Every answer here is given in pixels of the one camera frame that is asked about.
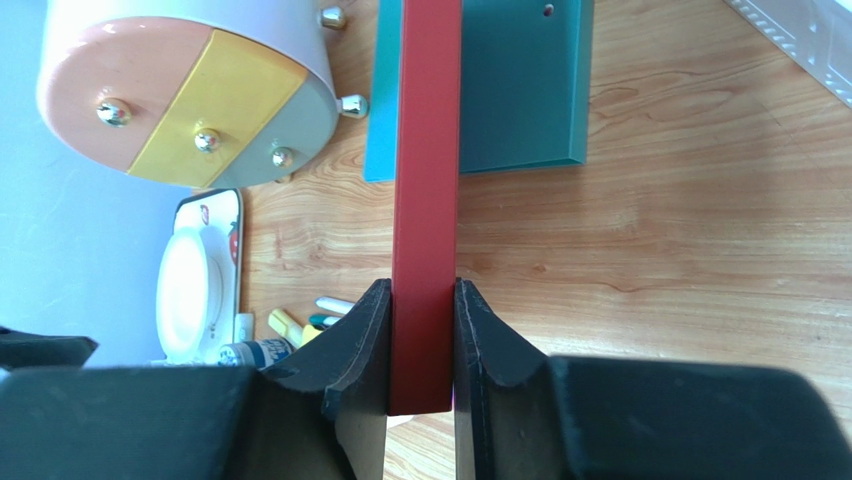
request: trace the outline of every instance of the white plastic container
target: white plastic container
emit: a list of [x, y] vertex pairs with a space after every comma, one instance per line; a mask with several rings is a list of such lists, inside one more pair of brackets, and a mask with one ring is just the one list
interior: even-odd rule
[[852, 107], [852, 0], [725, 0]]

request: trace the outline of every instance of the wooden table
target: wooden table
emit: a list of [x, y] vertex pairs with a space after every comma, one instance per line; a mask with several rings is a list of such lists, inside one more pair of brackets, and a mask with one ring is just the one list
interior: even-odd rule
[[[366, 94], [376, 1], [343, 6], [338, 93]], [[793, 369], [852, 432], [852, 110], [721, 0], [598, 0], [590, 120], [587, 166], [462, 178], [458, 274], [547, 353]], [[246, 192], [260, 336], [274, 307], [304, 322], [390, 275], [366, 125]], [[392, 429], [387, 459], [453, 478], [452, 416]]]

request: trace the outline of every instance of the blue wall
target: blue wall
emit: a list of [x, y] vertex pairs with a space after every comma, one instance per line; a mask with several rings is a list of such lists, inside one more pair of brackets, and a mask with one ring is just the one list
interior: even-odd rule
[[189, 191], [110, 170], [54, 138], [35, 104], [46, 2], [3, 7], [0, 325], [89, 336], [101, 344], [92, 366], [162, 358], [157, 273]]

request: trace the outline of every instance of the red rectangular bar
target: red rectangular bar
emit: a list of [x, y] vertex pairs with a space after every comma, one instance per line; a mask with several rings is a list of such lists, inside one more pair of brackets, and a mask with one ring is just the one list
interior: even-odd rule
[[461, 0], [403, 4], [391, 415], [450, 409], [461, 19]]

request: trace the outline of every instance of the teal box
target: teal box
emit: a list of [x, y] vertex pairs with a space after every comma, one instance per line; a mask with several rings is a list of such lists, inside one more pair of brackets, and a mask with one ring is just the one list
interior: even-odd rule
[[[402, 1], [379, 5], [364, 179], [396, 173]], [[583, 164], [594, 0], [464, 0], [461, 173]]]

